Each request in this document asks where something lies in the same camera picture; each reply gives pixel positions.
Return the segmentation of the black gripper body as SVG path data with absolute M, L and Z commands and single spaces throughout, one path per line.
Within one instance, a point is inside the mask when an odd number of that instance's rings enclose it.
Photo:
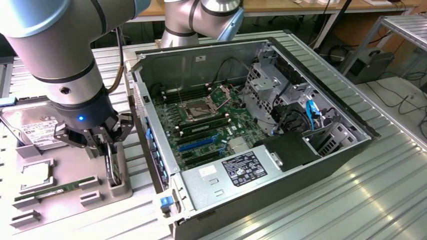
M 94 129 L 103 124 L 113 128 L 119 121 L 106 87 L 102 87 L 94 98 L 83 103 L 63 105 L 53 102 L 53 105 L 66 124 L 75 130 Z

